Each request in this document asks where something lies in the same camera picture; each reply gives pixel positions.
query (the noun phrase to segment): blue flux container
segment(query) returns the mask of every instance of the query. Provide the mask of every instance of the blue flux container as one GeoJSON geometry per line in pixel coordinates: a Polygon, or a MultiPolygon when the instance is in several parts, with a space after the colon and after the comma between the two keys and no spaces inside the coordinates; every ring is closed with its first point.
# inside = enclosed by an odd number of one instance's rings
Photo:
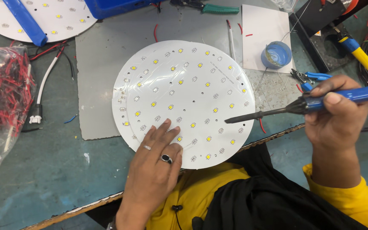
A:
{"type": "Polygon", "coordinates": [[[90,13],[96,19],[104,19],[116,14],[126,13],[151,3],[158,5],[157,0],[85,0],[90,13]]]}
{"type": "Polygon", "coordinates": [[[279,70],[292,60],[292,50],[290,50],[287,44],[274,41],[268,44],[262,51],[261,60],[265,67],[279,70]]]}

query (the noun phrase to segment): black stone ring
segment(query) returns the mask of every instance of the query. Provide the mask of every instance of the black stone ring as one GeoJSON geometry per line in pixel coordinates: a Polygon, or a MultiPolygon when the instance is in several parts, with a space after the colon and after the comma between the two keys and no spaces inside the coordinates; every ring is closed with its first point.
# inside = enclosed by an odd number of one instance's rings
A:
{"type": "Polygon", "coordinates": [[[170,158],[170,156],[169,156],[169,155],[166,155],[166,154],[161,155],[160,159],[161,159],[162,161],[167,162],[167,163],[168,163],[168,164],[170,164],[170,165],[171,165],[171,163],[173,162],[173,160],[170,158]]]}

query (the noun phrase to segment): hand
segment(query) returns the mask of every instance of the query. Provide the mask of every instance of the hand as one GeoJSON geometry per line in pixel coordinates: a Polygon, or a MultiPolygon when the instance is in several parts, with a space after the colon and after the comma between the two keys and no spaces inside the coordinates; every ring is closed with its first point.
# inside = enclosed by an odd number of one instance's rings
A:
{"type": "Polygon", "coordinates": [[[368,102],[356,104],[331,91],[360,88],[348,76],[338,75],[320,83],[310,95],[325,95],[327,111],[305,115],[306,135],[313,145],[312,180],[322,186],[352,188],[361,181],[355,143],[368,114],[368,102]]]}
{"type": "Polygon", "coordinates": [[[167,119],[158,129],[151,126],[130,163],[123,201],[116,214],[118,230],[143,230],[151,213],[177,184],[183,148],[170,144],[180,133],[178,126],[167,132],[170,125],[171,120],[167,119]],[[163,154],[170,156],[172,164],[160,159],[163,154]]]}
{"type": "Polygon", "coordinates": [[[326,94],[323,102],[327,111],[305,115],[306,135],[314,148],[345,150],[353,148],[368,114],[368,102],[356,104],[340,94],[341,91],[360,88],[360,85],[345,75],[334,76],[321,82],[310,96],[326,94]]]}

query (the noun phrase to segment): plastic bag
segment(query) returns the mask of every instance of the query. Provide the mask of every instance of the plastic bag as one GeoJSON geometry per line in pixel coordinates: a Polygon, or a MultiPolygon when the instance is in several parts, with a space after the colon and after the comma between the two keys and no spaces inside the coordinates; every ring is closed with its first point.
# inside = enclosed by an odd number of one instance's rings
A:
{"type": "Polygon", "coordinates": [[[0,165],[18,139],[35,91],[26,47],[0,48],[0,165]]]}
{"type": "Polygon", "coordinates": [[[285,12],[290,13],[295,9],[298,0],[271,0],[279,8],[283,8],[285,12]]]}

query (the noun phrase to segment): soldering iron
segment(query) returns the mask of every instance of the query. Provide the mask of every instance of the soldering iron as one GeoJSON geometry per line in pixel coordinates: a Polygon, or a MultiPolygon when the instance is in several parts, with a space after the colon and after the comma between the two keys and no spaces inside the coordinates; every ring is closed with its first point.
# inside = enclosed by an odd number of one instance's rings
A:
{"type": "MultiPolygon", "coordinates": [[[[361,103],[368,101],[368,86],[353,90],[338,91],[336,92],[344,97],[350,99],[355,103],[361,103]]],[[[242,115],[235,118],[229,118],[225,120],[225,123],[238,123],[249,121],[253,119],[263,118],[263,116],[273,115],[283,112],[295,113],[295,114],[307,114],[310,112],[316,112],[325,108],[323,104],[324,97],[311,97],[309,92],[303,93],[296,101],[290,103],[285,108],[275,109],[266,112],[255,112],[251,114],[242,115]]]]}

